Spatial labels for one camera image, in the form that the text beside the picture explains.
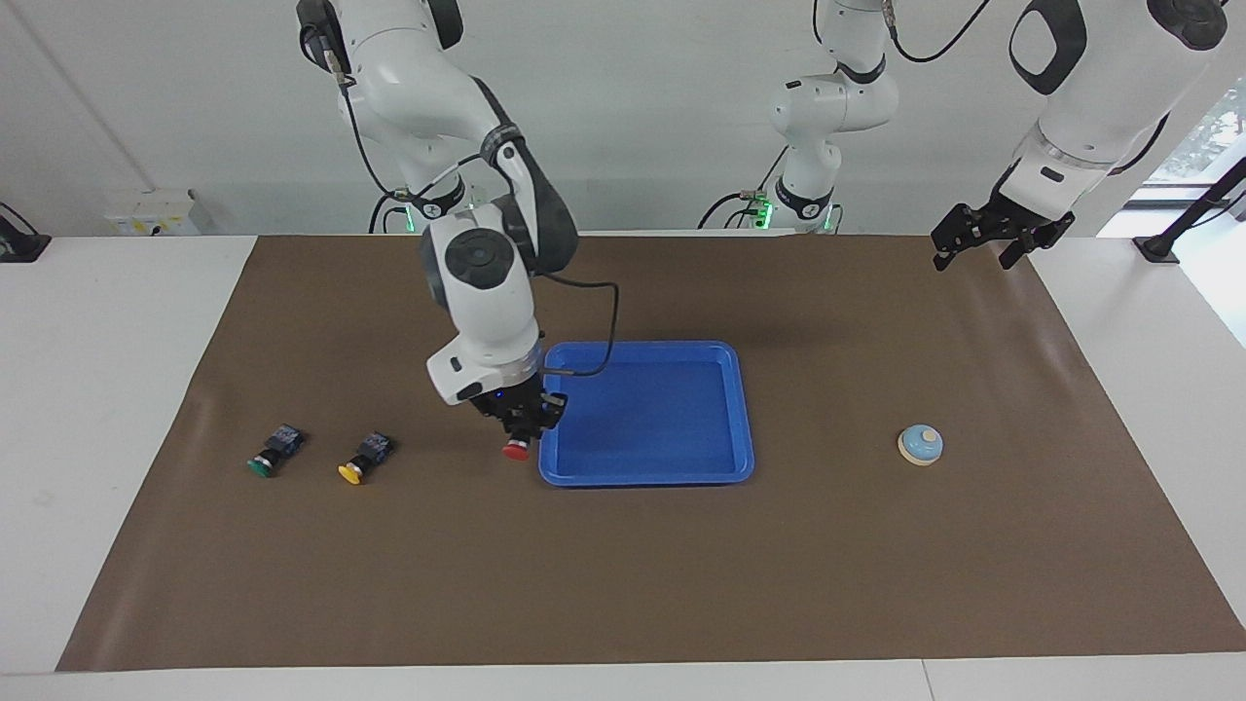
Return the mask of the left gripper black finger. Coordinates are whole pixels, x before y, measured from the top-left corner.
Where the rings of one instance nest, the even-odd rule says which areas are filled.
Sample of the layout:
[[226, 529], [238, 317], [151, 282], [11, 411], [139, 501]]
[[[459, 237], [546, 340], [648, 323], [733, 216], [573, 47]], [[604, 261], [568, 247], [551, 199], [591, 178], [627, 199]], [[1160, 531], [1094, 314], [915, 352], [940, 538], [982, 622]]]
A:
[[994, 227], [994, 212], [953, 205], [932, 230], [934, 270], [946, 271], [959, 253], [993, 240]]
[[1008, 235], [1009, 244], [1003, 248], [1001, 256], [998, 256], [1002, 270], [1011, 270], [1032, 252], [1055, 247], [1074, 222], [1077, 222], [1074, 212], [1067, 212], [1062, 218], [1045, 223], [1009, 219], [1003, 230]]

